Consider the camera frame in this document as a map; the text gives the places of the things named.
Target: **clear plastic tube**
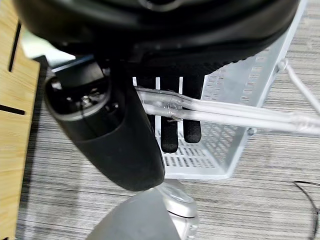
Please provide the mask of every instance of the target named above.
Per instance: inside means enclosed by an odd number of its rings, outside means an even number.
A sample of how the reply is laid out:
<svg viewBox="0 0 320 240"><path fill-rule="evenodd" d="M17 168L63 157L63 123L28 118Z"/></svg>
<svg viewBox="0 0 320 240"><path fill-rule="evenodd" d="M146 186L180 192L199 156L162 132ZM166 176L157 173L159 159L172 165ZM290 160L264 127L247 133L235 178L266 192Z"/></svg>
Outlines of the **clear plastic tube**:
<svg viewBox="0 0 320 240"><path fill-rule="evenodd" d="M150 104L143 104L143 107L147 114L168 118L174 117L175 119L206 121L239 127L253 127L258 129L320 136L320 127L307 121L279 122L274 120L253 119L249 117L229 116L211 112L175 109Z"/></svg>
<svg viewBox="0 0 320 240"><path fill-rule="evenodd" d="M277 112L274 110L243 106L239 104L217 104L215 101L193 99L175 92L137 88L144 104L170 109L190 109L199 112L214 113L232 117L277 121L283 123L308 122L320 126L320 118L297 112Z"/></svg>

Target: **white plastic basket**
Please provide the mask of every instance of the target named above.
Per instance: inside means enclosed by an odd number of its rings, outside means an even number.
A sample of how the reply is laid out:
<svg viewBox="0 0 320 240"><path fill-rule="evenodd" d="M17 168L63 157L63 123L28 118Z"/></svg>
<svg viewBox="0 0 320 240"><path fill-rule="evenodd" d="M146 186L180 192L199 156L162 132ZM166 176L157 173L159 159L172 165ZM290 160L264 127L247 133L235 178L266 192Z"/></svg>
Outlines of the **white plastic basket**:
<svg viewBox="0 0 320 240"><path fill-rule="evenodd" d="M261 107L275 80L276 66L288 51L306 4L307 0L300 1L290 28L269 48L207 75L201 99ZM178 124L178 151L162 153L165 178L222 180L232 175L247 142L248 129L203 121L201 132L199 143L187 143L183 128ZM158 142L160 136L160 119L156 117Z"/></svg>

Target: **wooden panel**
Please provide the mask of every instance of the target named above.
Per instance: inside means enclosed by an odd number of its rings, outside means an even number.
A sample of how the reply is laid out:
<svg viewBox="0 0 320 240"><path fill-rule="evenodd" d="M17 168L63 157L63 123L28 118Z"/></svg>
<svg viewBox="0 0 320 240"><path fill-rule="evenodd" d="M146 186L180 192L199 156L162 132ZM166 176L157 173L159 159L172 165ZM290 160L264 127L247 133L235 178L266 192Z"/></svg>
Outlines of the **wooden panel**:
<svg viewBox="0 0 320 240"><path fill-rule="evenodd" d="M25 115L0 111L0 240L15 230L32 120L39 64L26 59L18 44L8 71L18 18L10 0L0 1L0 105Z"/></svg>

